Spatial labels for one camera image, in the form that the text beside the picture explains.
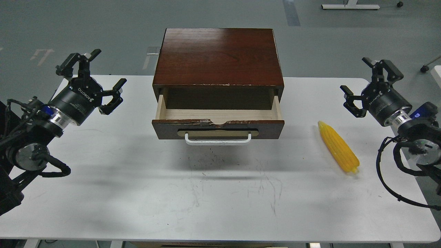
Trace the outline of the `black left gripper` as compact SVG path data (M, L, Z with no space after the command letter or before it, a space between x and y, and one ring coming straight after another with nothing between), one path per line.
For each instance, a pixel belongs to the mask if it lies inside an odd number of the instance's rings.
M126 78L121 78L111 90L102 91L103 87L90 77L90 62L100 53L101 49L95 49L85 55L71 53L61 65L56 66L58 76L72 79L50 101L50 106L69 117L76 126L82 125L96 107L99 106L100 114L109 115L123 102L120 95L121 88L127 82ZM76 63L79 63L78 77L73 77L73 67ZM108 96L112 96L111 101L101 105L102 97Z

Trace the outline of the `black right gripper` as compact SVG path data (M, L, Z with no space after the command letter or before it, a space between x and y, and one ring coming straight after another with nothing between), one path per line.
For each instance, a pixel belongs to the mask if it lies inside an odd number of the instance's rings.
M354 95L347 86L341 85L345 98L343 106L357 118L365 117L368 111L381 126L389 126L387 119L395 112L404 110L409 113L412 109L412 105L392 86L404 75L392 61L376 62L370 58L362 58L362 61L372 69L371 83L362 91L362 96ZM363 108L358 108L354 101L362 101Z

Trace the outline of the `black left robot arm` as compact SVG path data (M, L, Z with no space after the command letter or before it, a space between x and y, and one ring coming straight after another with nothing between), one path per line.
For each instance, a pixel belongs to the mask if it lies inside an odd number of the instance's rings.
M61 137L69 124L82 125L93 110L109 115L123 102L120 95L126 79L105 91L90 75L90 63L100 53L100 49L84 55L71 53L56 66L56 74L68 84L48 103L37 97L27 103L14 99L1 103L2 215L21 204L22 191L36 177L71 174L68 165L50 154L48 144L55 137Z

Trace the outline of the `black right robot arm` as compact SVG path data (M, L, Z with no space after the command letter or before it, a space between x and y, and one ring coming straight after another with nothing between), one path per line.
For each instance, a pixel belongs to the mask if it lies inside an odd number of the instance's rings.
M344 92L343 106L353 116L363 118L370 113L381 126L393 126L397 130L398 135L386 137L378 149L376 171L382 185L398 201L440 210L438 205L421 204L394 192L384 182L380 165L382 152L394 142L393 158L397 168L412 176L428 176L437 183L436 193L440 194L440 127L436 121L436 105L426 102L410 114L412 105L393 88L403 74L392 61L370 58L362 58L362 61L372 69L372 77L361 95L354 95L347 86L340 89Z

